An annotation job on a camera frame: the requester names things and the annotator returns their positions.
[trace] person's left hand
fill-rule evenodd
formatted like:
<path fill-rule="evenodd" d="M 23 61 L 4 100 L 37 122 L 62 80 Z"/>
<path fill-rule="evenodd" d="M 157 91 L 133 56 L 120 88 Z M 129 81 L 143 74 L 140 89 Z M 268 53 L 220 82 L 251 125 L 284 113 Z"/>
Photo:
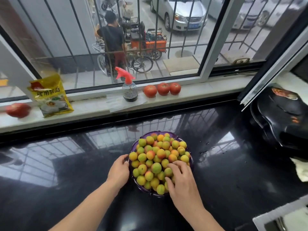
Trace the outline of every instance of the person's left hand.
<path fill-rule="evenodd" d="M 128 161 L 123 163 L 127 156 L 128 154 L 121 155 L 116 159 L 108 173 L 107 181 L 112 183 L 118 190 L 125 185 L 129 178 Z"/>

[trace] bowl of fruit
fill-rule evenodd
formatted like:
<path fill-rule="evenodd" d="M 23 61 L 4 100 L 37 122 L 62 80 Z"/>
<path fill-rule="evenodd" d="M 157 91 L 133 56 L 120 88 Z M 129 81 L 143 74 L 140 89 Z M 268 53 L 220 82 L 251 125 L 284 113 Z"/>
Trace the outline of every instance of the bowl of fruit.
<path fill-rule="evenodd" d="M 193 170 L 193 159 L 187 144 L 168 131 L 152 131 L 136 140 L 129 154 L 130 172 L 137 187 L 153 196 L 168 194 L 165 177 L 175 183 L 169 163 L 181 160 Z"/>

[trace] red spray nozzle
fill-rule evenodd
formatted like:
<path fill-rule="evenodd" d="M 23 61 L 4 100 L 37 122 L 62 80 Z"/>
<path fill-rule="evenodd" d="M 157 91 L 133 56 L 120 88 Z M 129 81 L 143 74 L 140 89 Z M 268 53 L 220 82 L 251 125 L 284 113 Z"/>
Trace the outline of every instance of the red spray nozzle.
<path fill-rule="evenodd" d="M 120 77 L 125 77 L 125 83 L 126 84 L 132 84 L 132 79 L 135 79 L 134 76 L 132 76 L 129 72 L 127 72 L 126 70 L 119 68 L 119 67 L 115 67 L 116 71 L 118 72 L 118 76 L 116 79 L 119 79 Z"/>

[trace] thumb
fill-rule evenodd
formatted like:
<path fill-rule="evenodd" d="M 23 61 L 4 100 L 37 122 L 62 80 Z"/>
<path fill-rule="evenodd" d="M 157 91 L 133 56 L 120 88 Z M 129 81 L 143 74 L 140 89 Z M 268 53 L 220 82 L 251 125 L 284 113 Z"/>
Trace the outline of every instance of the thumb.
<path fill-rule="evenodd" d="M 171 181 L 171 179 L 168 178 L 168 177 L 165 177 L 165 180 L 166 180 L 167 185 L 168 185 L 168 190 L 169 190 L 170 196 L 173 196 L 175 194 L 174 184 Z"/>

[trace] red tomato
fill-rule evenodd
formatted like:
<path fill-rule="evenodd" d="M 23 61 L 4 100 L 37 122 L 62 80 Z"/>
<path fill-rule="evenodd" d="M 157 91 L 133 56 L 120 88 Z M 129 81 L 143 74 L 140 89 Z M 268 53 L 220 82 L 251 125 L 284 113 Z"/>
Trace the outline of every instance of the red tomato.
<path fill-rule="evenodd" d="M 143 92 L 148 98 L 153 98 L 156 96 L 157 89 L 154 85 L 147 85 L 144 87 Z"/>
<path fill-rule="evenodd" d="M 29 115 L 31 107 L 24 103 L 14 103 L 6 107 L 6 113 L 15 118 L 24 118 Z"/>
<path fill-rule="evenodd" d="M 181 91 L 181 85 L 176 82 L 171 83 L 170 85 L 170 93 L 172 95 L 177 95 Z"/>
<path fill-rule="evenodd" d="M 167 83 L 162 82 L 157 86 L 157 91 L 160 95 L 168 95 L 170 87 Z"/>

